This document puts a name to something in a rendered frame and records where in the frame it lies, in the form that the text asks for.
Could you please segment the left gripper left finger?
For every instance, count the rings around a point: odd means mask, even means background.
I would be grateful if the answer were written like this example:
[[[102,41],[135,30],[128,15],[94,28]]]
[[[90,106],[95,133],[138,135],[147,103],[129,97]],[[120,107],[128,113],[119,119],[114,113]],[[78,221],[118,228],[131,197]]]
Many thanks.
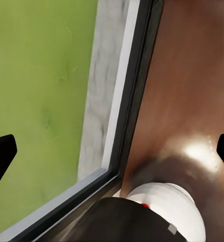
[[[0,137],[0,180],[17,153],[13,134]]]

